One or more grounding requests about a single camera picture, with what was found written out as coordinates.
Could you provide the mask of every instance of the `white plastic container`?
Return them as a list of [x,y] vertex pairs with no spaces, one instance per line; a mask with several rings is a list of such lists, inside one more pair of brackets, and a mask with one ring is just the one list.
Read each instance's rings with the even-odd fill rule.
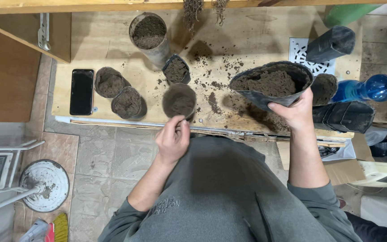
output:
[[361,217],[379,226],[387,227],[387,198],[363,196],[361,198]]

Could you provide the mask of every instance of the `smartphone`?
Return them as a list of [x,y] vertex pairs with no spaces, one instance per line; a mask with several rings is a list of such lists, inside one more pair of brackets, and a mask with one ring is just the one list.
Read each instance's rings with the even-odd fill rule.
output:
[[74,69],[71,76],[71,115],[91,115],[94,71]]

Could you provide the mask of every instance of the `white drain cover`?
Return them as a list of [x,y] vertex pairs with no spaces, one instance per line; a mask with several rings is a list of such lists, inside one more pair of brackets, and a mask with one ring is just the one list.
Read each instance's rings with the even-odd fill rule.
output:
[[308,67],[314,76],[321,73],[335,74],[335,59],[323,63],[313,63],[305,60],[307,55],[307,38],[289,38],[289,61]]

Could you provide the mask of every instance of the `blue spray bottle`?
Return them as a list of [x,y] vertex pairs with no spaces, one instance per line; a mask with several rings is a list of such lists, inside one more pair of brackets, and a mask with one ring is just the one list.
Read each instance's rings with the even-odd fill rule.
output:
[[368,80],[343,80],[338,83],[338,90],[333,102],[387,101],[387,75],[377,74]]

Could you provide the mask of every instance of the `red object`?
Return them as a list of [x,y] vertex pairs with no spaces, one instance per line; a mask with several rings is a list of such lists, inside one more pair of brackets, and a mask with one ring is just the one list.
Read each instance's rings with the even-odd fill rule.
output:
[[46,242],[55,242],[55,224],[49,223],[49,228],[47,229]]

